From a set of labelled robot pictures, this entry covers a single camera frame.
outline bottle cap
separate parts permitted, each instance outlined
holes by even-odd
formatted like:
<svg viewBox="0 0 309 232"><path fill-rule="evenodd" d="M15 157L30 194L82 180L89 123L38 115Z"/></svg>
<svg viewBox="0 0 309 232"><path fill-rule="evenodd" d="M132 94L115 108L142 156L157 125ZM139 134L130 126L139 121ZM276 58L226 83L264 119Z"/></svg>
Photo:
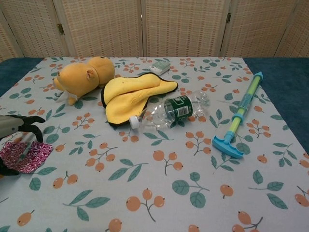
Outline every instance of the bottle cap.
<svg viewBox="0 0 309 232"><path fill-rule="evenodd" d="M137 116L131 116L129 118L129 122L130 122L132 129L136 129L140 126L140 122L139 122L139 119L137 118Z"/></svg>

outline tablecloth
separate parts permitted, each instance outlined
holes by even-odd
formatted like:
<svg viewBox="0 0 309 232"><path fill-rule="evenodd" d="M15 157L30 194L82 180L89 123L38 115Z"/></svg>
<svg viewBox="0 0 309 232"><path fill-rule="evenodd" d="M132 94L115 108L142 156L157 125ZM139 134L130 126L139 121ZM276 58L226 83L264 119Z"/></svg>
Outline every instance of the tablecloth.
<svg viewBox="0 0 309 232"><path fill-rule="evenodd" d="M0 179L0 231L306 231L309 156L267 94L258 88L232 145L232 159L211 145L223 137L253 74L241 58L112 58L116 76L136 77L157 60L179 83L166 98L205 91L205 117L170 130L111 127L100 89L74 106L57 103L52 79L72 62L45 58L0 100L0 113L39 115L53 152L33 174ZM31 142L18 132L1 141Z"/></svg>

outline yellow cloth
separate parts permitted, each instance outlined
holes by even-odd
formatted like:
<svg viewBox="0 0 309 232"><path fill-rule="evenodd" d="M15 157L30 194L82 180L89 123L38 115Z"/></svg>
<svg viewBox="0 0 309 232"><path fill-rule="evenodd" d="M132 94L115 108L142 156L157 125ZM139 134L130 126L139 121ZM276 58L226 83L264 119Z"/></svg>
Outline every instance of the yellow cloth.
<svg viewBox="0 0 309 232"><path fill-rule="evenodd" d="M137 78L117 77L102 90L102 103L107 120L112 125L127 123L129 118L140 115L150 96L176 90L177 82L166 81L154 73Z"/></svg>

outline crushed plastic bottle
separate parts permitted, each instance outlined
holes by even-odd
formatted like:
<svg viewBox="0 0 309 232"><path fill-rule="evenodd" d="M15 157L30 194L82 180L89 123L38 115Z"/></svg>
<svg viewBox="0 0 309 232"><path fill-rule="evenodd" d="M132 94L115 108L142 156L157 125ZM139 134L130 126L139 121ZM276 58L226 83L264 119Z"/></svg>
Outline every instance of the crushed plastic bottle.
<svg viewBox="0 0 309 232"><path fill-rule="evenodd" d="M194 91L190 95L166 99L163 103L148 105L140 116L129 119L132 129L164 130L172 123L190 116L205 116L210 106L208 95L203 91Z"/></svg>

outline pink cloth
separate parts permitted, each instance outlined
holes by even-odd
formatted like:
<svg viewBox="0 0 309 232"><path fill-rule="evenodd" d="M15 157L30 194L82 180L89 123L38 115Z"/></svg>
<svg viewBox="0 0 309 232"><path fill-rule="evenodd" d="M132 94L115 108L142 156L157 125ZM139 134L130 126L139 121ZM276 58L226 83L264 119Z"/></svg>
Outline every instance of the pink cloth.
<svg viewBox="0 0 309 232"><path fill-rule="evenodd" d="M23 160L19 160L28 143L7 142L0 151L3 163L10 169L21 173L32 173L37 170L53 151L50 144L32 142L31 147Z"/></svg>

